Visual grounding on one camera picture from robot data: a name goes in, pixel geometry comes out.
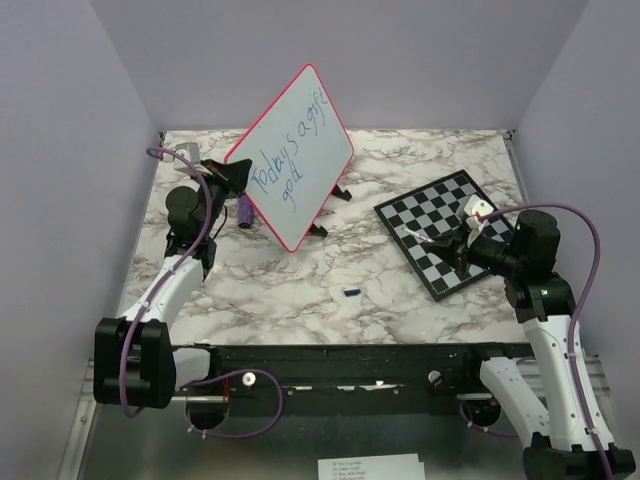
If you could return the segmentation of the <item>purple toy microphone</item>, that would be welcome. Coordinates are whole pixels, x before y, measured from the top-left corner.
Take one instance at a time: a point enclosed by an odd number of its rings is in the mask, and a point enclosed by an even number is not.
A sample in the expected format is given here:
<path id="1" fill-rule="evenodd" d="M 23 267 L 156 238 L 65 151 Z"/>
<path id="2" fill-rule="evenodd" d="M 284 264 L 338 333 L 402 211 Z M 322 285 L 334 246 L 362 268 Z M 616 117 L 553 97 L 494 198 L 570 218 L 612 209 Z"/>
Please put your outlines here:
<path id="1" fill-rule="evenodd" d="M 250 200 L 242 196 L 237 201 L 237 224 L 242 229 L 249 229 L 254 221 L 254 209 Z"/>

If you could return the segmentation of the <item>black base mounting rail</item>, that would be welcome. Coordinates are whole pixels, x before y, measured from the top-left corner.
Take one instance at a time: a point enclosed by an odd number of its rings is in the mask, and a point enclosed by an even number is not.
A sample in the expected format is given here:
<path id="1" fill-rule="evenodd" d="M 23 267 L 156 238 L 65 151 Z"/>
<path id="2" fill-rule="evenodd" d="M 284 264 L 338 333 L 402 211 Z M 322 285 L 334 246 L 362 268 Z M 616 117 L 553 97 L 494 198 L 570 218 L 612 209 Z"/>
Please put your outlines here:
<path id="1" fill-rule="evenodd" d="M 225 402 L 218 385 L 182 395 L 198 413 L 236 417 L 453 415 L 459 398 L 483 399 L 483 361 L 531 355 L 525 343 L 290 345 L 209 347 L 211 374 L 256 374 L 254 385 L 230 381 Z"/>

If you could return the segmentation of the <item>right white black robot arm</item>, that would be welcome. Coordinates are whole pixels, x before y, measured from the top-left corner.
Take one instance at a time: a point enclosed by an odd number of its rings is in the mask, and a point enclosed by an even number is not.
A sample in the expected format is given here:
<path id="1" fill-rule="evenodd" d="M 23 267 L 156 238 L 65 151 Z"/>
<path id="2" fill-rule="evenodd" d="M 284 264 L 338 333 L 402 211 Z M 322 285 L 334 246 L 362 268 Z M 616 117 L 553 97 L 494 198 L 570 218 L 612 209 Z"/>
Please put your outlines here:
<path id="1" fill-rule="evenodd" d="M 516 361 L 476 357 L 460 367 L 469 390 L 486 388 L 513 425 L 529 479 L 626 479 L 636 470 L 633 453 L 617 446 L 586 367 L 577 318 L 582 303 L 554 270 L 560 242 L 556 219 L 527 209 L 510 242 L 479 232 L 479 221 L 426 243 L 452 268 L 478 266 L 505 281 L 505 294 L 533 351 L 544 396 L 522 379 Z"/>

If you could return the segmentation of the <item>pink framed whiteboard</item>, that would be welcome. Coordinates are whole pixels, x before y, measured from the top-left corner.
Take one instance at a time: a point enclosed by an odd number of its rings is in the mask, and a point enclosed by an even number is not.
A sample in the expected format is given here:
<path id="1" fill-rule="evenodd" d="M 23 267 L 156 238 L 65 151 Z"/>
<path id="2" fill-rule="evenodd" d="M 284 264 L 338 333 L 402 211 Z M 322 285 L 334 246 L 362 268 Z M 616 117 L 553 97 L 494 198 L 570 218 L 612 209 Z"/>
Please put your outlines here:
<path id="1" fill-rule="evenodd" d="M 334 103 L 315 66 L 307 64 L 224 162 L 252 161 L 246 197 L 284 249 L 294 252 L 353 157 Z"/>

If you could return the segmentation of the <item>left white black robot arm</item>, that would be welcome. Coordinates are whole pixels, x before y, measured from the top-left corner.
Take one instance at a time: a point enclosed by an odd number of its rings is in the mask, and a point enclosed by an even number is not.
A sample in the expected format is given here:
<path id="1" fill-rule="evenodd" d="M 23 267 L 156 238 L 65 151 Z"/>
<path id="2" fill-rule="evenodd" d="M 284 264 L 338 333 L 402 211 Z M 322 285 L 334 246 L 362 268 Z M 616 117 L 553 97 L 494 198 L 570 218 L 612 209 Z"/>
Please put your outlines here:
<path id="1" fill-rule="evenodd" d="M 209 354 L 173 346 L 169 330 L 213 268 L 217 245 L 211 230 L 226 200 L 245 192 L 252 162 L 206 160 L 203 167 L 192 175 L 198 189 L 179 186 L 166 196 L 169 232 L 160 272 L 132 307 L 95 329 L 94 398 L 121 405 L 131 416 L 166 407 L 188 384 L 201 395 L 221 385 L 222 372 Z"/>

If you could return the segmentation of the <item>black white chessboard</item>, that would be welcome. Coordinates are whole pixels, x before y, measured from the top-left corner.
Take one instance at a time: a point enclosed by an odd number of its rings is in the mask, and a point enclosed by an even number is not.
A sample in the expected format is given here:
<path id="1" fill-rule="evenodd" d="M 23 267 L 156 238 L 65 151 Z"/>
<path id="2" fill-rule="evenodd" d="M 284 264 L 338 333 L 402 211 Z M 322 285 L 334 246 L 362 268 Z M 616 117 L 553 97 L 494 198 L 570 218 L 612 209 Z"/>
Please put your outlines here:
<path id="1" fill-rule="evenodd" d="M 399 246 L 434 301 L 440 301 L 486 277 L 477 266 L 461 274 L 428 251 L 426 241 L 448 234 L 460 225 L 457 211 L 469 197 L 491 200 L 465 170 L 380 203 L 374 211 Z"/>

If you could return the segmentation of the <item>white blue whiteboard marker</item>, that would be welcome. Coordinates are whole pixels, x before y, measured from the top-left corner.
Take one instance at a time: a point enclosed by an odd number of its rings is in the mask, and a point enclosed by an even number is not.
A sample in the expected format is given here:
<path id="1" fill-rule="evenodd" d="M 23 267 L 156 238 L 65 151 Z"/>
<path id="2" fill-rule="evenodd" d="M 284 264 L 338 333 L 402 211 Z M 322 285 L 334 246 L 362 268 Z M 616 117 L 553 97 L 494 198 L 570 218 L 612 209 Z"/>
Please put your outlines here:
<path id="1" fill-rule="evenodd" d="M 423 234 L 421 234 L 421 233 L 418 233 L 418 232 L 415 232 L 415 231 L 413 231 L 413 230 L 410 230 L 410 229 L 408 229 L 408 228 L 406 228 L 406 227 L 405 227 L 405 228 L 403 228 L 403 230 L 404 230 L 406 233 L 408 233 L 409 235 L 413 236 L 414 238 L 416 238 L 416 239 L 420 240 L 421 242 L 424 242 L 424 243 L 427 243 L 427 244 L 432 244 L 432 243 L 434 243 L 434 242 L 435 242 L 433 239 L 428 238 L 428 237 L 426 237 L 425 235 L 423 235 Z"/>

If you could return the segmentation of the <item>white instruction paper sheet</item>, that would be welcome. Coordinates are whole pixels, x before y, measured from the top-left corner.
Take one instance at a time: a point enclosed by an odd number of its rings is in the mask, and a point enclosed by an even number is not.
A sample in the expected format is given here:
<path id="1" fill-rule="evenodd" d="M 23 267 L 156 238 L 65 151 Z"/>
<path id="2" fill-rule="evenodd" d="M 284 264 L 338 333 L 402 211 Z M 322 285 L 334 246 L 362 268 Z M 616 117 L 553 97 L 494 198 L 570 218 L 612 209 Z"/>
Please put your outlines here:
<path id="1" fill-rule="evenodd" d="M 320 480 L 425 480 L 424 464 L 417 454 L 321 459 Z"/>

